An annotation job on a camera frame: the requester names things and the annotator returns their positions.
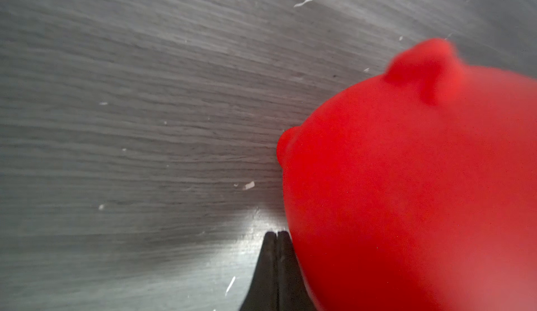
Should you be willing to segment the red piggy bank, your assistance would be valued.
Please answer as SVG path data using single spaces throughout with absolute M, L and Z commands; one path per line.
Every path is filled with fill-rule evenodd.
M 424 41 L 276 155 L 319 310 L 536 309 L 535 79 Z

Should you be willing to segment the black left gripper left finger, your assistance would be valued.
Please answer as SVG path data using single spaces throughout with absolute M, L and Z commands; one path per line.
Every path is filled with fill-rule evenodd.
M 277 234 L 264 236 L 250 288 L 240 311 L 277 310 Z

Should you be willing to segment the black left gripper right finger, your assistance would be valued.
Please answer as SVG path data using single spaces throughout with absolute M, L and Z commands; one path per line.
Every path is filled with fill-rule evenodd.
M 276 254 L 279 311 L 316 311 L 287 231 L 278 232 Z

